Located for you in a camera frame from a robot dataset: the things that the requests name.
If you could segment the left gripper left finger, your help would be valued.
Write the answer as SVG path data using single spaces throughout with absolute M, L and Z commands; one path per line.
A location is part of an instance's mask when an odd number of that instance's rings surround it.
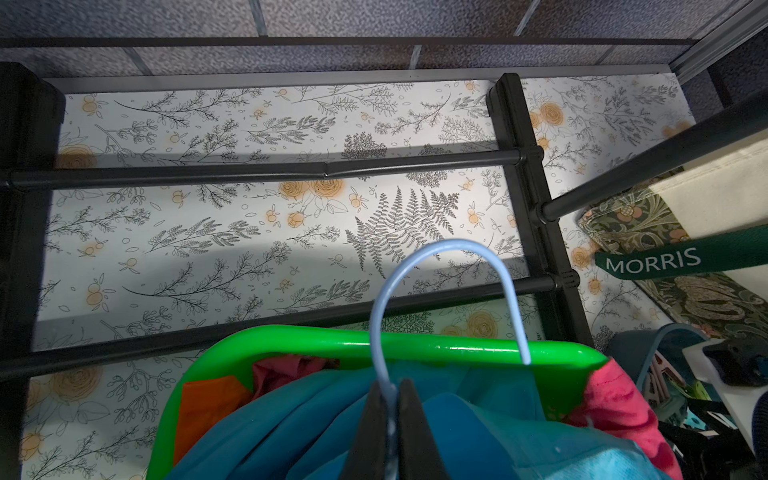
M 389 461 L 389 412 L 380 385 L 369 389 L 340 480 L 383 480 Z

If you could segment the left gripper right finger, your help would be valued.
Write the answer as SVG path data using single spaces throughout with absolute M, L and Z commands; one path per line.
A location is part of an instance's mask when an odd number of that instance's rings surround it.
M 400 383 L 396 407 L 398 478 L 402 480 L 448 480 L 414 382 Z

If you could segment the light blue wire hanger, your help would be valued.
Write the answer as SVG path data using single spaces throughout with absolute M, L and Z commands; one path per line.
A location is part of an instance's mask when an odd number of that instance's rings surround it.
M 372 312 L 369 318 L 369 342 L 372 363 L 387 413 L 387 420 L 385 424 L 385 479 L 395 478 L 394 468 L 399 465 L 399 461 L 397 460 L 397 455 L 399 454 L 399 446 L 396 439 L 398 429 L 396 426 L 398 388 L 390 381 L 390 376 L 382 348 L 381 325 L 384 312 L 387 303 L 394 293 L 396 287 L 410 270 L 415 268 L 419 263 L 430 256 L 453 250 L 469 251 L 471 253 L 477 254 L 481 258 L 485 259 L 487 263 L 498 273 L 510 312 L 510 318 L 516 333 L 518 350 L 522 364 L 525 366 L 530 366 L 532 364 L 531 352 L 528 345 L 527 336 L 524 331 L 513 280 L 505 264 L 497 255 L 495 255 L 487 247 L 477 242 L 456 239 L 442 240 L 428 244 L 418 249 L 413 254 L 409 255 L 399 264 L 393 274 L 386 280 L 384 286 L 374 301 Z

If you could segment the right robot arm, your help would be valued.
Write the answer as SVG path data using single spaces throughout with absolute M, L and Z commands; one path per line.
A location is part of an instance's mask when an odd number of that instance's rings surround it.
M 767 344 L 711 340 L 682 350 L 694 392 L 662 423 L 686 479 L 767 477 Z

